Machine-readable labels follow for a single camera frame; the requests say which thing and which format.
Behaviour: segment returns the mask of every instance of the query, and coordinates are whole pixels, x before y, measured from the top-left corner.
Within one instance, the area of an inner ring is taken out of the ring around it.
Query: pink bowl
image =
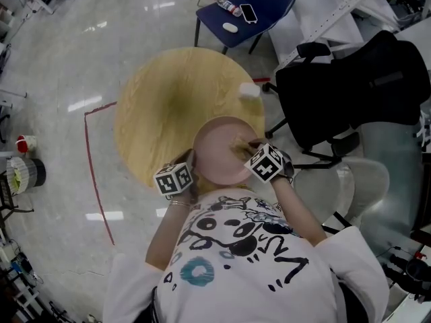
[[[213,118],[196,134],[196,169],[210,182],[227,186],[241,183],[251,175],[230,150],[230,143],[237,136],[247,142],[257,138],[248,123],[232,116]]]

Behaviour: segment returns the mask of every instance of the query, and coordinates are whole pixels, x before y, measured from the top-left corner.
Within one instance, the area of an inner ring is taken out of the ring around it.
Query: graphic print
[[[281,290],[290,283],[307,264],[308,259],[289,257],[289,248],[285,246],[285,237],[295,233],[277,210],[261,199],[254,199],[258,207],[265,209],[258,211],[248,208],[250,197],[232,199],[221,196],[217,202],[200,207],[200,212],[192,217],[184,226],[177,246],[184,246],[189,250],[206,250],[213,246],[222,247],[218,252],[222,259],[220,271],[229,271],[235,265],[236,257],[243,257],[250,266],[261,261],[261,258],[272,258],[274,262],[293,263],[296,266],[288,268],[282,279],[274,279],[268,284],[272,292]],[[171,265],[178,261],[183,254],[175,252]],[[180,277],[191,285],[204,287],[215,277],[214,266],[210,261],[198,256],[187,261],[180,270]]]

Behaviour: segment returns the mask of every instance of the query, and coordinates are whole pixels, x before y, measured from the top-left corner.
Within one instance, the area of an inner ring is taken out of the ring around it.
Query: marble floor
[[[17,196],[21,208],[35,212],[12,215],[7,230],[43,278],[41,293],[55,298],[78,322],[89,312],[100,317],[112,257],[130,252],[143,258],[160,222],[157,209],[167,205],[120,160],[112,131],[115,107],[88,115],[94,173],[112,244],[90,175],[84,112],[115,102],[126,80],[160,51],[192,46],[196,2],[59,0],[53,2],[53,15],[40,10],[11,40],[0,86],[29,96],[2,97],[13,103],[10,120],[1,126],[9,139],[3,150],[14,149],[20,134],[36,135],[36,157],[48,176],[44,186]],[[222,49],[205,26],[199,45]],[[277,59],[268,35],[252,55],[250,45],[245,42],[228,56],[253,78],[270,76]],[[283,116],[279,102],[272,94],[263,95],[263,101],[266,124],[272,126]],[[275,134],[274,143],[296,162],[313,161],[301,155],[288,126]],[[329,152],[329,146],[319,145],[316,151]],[[271,190],[254,187],[275,202]]]

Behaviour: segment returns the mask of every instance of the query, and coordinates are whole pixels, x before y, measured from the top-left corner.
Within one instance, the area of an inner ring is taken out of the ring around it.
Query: round wooden table
[[[241,118],[263,137],[261,99],[238,98],[239,85],[252,82],[240,65],[219,52],[162,52],[138,70],[121,94],[114,123],[120,156],[141,182],[154,187],[156,171],[191,148],[211,118]]]

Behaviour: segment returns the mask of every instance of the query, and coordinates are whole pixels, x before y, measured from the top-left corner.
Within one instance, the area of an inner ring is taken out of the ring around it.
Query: white t-shirt
[[[381,322],[389,288],[356,227],[316,247],[280,209],[243,189],[211,192],[184,224],[169,267],[117,256],[103,322],[133,323],[157,286],[160,322],[336,322],[333,272]]]

